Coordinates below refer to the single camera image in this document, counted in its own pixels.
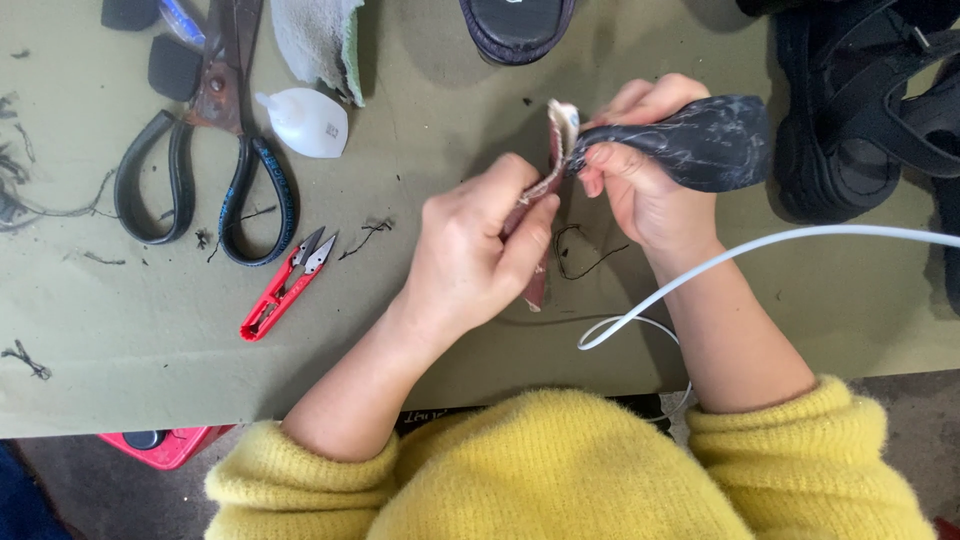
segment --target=white cable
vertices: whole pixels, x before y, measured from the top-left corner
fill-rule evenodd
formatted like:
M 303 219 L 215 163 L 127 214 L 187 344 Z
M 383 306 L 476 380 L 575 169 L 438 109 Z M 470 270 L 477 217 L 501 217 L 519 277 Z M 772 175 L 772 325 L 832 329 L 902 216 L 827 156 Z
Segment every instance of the white cable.
M 694 267 L 689 272 L 682 274 L 674 281 L 664 285 L 657 292 L 651 294 L 647 297 L 646 300 L 639 303 L 636 307 L 630 310 L 626 315 L 616 319 L 616 322 L 613 323 L 608 329 L 604 330 L 603 333 L 593 338 L 592 341 L 585 343 L 588 337 L 596 331 L 598 328 L 603 326 L 608 321 L 613 319 L 607 319 L 603 323 L 594 325 L 593 328 L 588 330 L 582 336 L 580 336 L 580 341 L 577 342 L 577 348 L 581 351 L 587 349 L 592 349 L 597 345 L 603 343 L 611 335 L 613 335 L 618 330 L 622 329 L 630 321 L 638 317 L 640 313 L 645 311 L 648 307 L 652 306 L 654 302 L 663 298 L 673 289 L 679 287 L 680 285 L 692 280 L 701 273 L 709 270 L 710 268 L 720 264 L 721 262 L 734 258 L 738 255 L 747 253 L 748 251 L 753 251 L 756 248 L 763 246 L 769 246 L 770 244 L 775 244 L 777 242 L 782 242 L 783 240 L 790 240 L 793 238 L 803 238 L 805 236 L 819 236 L 823 234 L 866 234 L 868 236 L 889 236 L 891 238 L 902 238 L 905 240 L 917 240 L 920 242 L 928 242 L 931 244 L 942 244 L 945 246 L 951 246 L 955 248 L 960 248 L 960 237 L 951 236 L 949 234 L 941 233 L 931 233 L 929 231 L 915 231 L 913 229 L 901 229 L 898 227 L 880 227 L 879 225 L 821 225 L 818 227 L 807 227 L 805 229 L 794 229 L 791 231 L 783 231 L 782 233 L 770 234 L 768 236 L 763 236 L 746 244 L 737 246 L 725 253 L 722 253 L 703 264 L 700 264 Z
M 604 325 L 606 325 L 606 324 L 612 323 L 613 321 L 619 321 L 619 320 L 620 320 L 620 317 L 611 317 L 611 318 L 609 318 L 609 319 L 604 319 L 604 320 L 600 321 L 599 323 L 593 325 L 593 328 L 591 328 L 590 330 L 588 330 L 585 335 L 590 335 L 590 334 L 593 333 L 593 331 L 595 331 L 596 329 L 598 329 L 598 328 L 600 328 L 600 327 L 602 327 L 602 326 L 604 326 Z M 674 342 L 674 343 L 676 343 L 677 345 L 680 345 L 680 339 L 677 338 L 677 335 L 676 335 L 672 330 L 668 329 L 666 326 L 658 323 L 657 321 L 655 321 L 655 320 L 653 320 L 653 319 L 648 319 L 647 317 L 640 317 L 639 315 L 636 316 L 636 317 L 634 317 L 633 320 L 635 320 L 635 321 L 640 321 L 640 322 L 643 322 L 643 323 L 649 323 L 649 324 L 651 324 L 651 325 L 653 325 L 653 326 L 661 329 L 662 331 L 665 331 L 666 334 L 669 335 L 671 339 L 673 339 L 673 342 Z M 657 418 L 644 418 L 644 420 L 646 420 L 647 422 L 657 422 L 657 421 L 659 421 L 659 420 L 663 420 L 664 418 L 670 417 L 673 413 L 675 413 L 675 412 L 677 412 L 678 410 L 680 410 L 680 407 L 684 406 L 684 404 L 686 403 L 686 398 L 690 397 L 690 390 L 692 390 L 692 389 L 693 389 L 693 382 L 688 382 L 688 383 L 686 384 L 686 392 L 684 392 L 684 396 L 683 396 L 682 399 L 680 399 L 680 402 L 677 404 L 677 406 L 673 407 L 673 408 L 670 410 L 670 412 L 668 412 L 668 413 L 666 413 L 666 414 L 663 414 L 663 415 L 661 415 L 661 416 L 658 416 Z

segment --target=scissors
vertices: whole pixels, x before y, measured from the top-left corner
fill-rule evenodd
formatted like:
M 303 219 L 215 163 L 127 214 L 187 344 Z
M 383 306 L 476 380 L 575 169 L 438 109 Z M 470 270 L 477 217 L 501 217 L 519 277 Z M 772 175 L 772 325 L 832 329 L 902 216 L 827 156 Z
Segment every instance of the scissors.
M 250 310 L 250 314 L 240 325 L 240 337 L 247 341 L 256 341 L 267 335 L 287 308 L 297 300 L 303 289 L 324 269 L 326 258 L 330 255 L 333 242 L 337 239 L 337 235 L 334 234 L 318 248 L 317 244 L 324 237 L 324 229 L 326 227 L 320 227 L 307 236 L 276 271 L 267 289 L 263 291 L 253 305 L 253 309 Z M 301 265 L 303 275 L 297 278 L 289 289 L 284 290 L 294 269 Z
M 263 0 L 210 1 L 200 86 L 190 110 L 183 119 L 161 110 L 133 140 L 120 161 L 113 202 L 121 225 L 137 240 L 145 244 L 165 244 L 189 229 L 195 200 L 193 171 L 189 163 L 190 136 L 194 126 L 200 126 L 230 132 L 237 135 L 239 141 L 237 166 L 220 209 L 218 225 L 219 241 L 227 256 L 245 266 L 260 266 L 279 257 L 290 244 L 296 215 L 287 175 L 270 144 L 259 135 L 253 122 L 247 120 L 252 115 L 246 99 L 246 83 L 262 7 Z M 139 196 L 138 172 L 150 149 L 171 128 L 168 160 L 174 203 L 173 225 L 166 233 L 157 233 L 156 225 L 149 223 L 152 220 Z M 253 182 L 255 157 L 270 174 L 281 214 L 276 243 L 270 253 L 262 257 L 248 256 L 236 244 L 242 219 L 240 212 Z

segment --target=black scissor handle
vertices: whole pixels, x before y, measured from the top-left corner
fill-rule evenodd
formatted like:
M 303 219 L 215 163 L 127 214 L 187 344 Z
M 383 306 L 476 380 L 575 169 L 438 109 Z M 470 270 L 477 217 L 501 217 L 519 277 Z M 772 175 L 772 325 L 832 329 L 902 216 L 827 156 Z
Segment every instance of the black scissor handle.
M 240 154 L 237 157 L 237 168 L 233 173 L 233 181 L 224 198 L 224 205 L 220 208 L 220 244 L 224 253 L 234 262 L 244 266 L 260 266 L 279 257 L 294 235 L 297 225 L 297 216 L 294 210 L 293 194 L 287 183 L 287 176 L 276 160 L 266 139 L 262 136 L 240 135 Z M 267 167 L 270 180 L 274 184 L 276 197 L 280 208 L 280 232 L 270 253 L 260 258 L 252 258 L 244 254 L 236 245 L 236 236 L 240 234 L 240 221 L 243 219 L 240 212 L 243 210 L 247 194 L 253 184 L 253 164 L 256 157 Z
M 150 153 L 151 148 L 173 127 L 170 132 L 170 193 L 173 196 L 174 223 L 166 233 L 157 233 L 150 215 L 147 213 L 140 196 L 140 167 Z M 145 244 L 166 244 L 180 238 L 190 228 L 193 220 L 196 191 L 193 175 L 189 166 L 189 144 L 193 128 L 161 110 L 154 119 L 143 128 L 140 135 L 131 143 L 130 148 L 117 167 L 116 181 L 113 186 L 113 205 L 116 208 L 120 224 L 137 240 Z

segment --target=person's right hand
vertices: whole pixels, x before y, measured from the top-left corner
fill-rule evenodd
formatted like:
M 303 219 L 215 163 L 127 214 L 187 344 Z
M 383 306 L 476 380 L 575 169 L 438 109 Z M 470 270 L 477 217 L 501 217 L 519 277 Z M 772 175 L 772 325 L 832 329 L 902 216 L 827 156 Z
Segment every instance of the person's right hand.
M 655 85 L 630 81 L 584 129 L 607 124 L 653 124 L 691 101 L 709 97 L 705 86 L 683 75 Z M 716 195 L 674 182 L 653 160 L 629 146 L 603 142 L 587 150 L 580 180 L 592 198 L 606 189 L 617 224 L 648 258 L 672 258 L 716 242 Z

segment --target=yellow sweater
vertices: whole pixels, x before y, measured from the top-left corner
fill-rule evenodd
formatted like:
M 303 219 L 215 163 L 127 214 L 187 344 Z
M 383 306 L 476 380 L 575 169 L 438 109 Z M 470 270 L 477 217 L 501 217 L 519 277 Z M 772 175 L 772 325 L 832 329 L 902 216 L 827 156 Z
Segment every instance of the yellow sweater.
M 365 463 L 317 457 L 259 424 L 206 479 L 221 506 L 206 538 L 934 538 L 880 458 L 883 409 L 839 380 L 687 422 L 699 464 L 576 390 L 440 418 Z

